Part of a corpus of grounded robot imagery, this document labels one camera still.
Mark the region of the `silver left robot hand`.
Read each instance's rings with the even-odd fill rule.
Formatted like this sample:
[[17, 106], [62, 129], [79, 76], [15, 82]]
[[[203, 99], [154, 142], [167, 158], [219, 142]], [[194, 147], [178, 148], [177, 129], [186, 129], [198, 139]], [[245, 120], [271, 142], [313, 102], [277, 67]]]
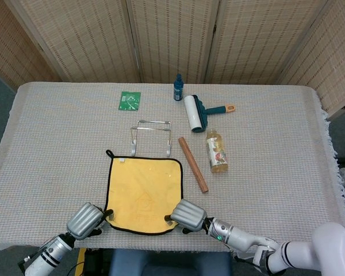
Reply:
[[87, 202], [67, 222], [67, 232], [76, 240], [98, 236], [107, 218], [113, 218], [113, 209], [102, 210]]

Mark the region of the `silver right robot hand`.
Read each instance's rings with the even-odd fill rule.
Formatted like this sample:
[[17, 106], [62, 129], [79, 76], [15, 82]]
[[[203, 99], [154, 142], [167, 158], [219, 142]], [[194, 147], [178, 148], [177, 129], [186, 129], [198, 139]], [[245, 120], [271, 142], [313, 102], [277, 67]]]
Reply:
[[186, 199], [181, 199], [172, 214], [165, 215], [164, 221], [168, 225], [176, 222], [182, 228], [182, 233], [186, 235], [201, 231], [207, 218], [208, 215], [204, 209]]

